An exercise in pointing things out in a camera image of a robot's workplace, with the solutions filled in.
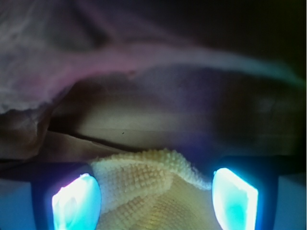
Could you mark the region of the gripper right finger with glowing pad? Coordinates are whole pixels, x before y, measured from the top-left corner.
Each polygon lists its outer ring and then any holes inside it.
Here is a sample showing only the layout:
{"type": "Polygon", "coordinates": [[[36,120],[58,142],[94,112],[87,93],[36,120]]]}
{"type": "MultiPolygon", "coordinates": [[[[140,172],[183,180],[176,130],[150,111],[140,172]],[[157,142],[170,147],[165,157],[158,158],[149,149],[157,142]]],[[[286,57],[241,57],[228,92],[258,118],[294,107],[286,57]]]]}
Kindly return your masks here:
{"type": "Polygon", "coordinates": [[[216,165],[212,201],[224,230],[271,230],[277,204],[278,157],[224,157],[216,165]]]}

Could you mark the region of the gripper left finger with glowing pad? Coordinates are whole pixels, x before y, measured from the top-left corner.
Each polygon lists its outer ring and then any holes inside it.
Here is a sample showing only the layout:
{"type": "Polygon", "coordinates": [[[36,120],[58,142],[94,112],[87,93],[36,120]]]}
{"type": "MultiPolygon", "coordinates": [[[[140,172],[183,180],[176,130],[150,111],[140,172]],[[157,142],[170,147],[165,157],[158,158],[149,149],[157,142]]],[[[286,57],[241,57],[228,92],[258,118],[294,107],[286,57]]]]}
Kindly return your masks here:
{"type": "Polygon", "coordinates": [[[102,195],[86,163],[42,163],[34,170],[32,199],[38,230],[94,230],[102,195]]]}

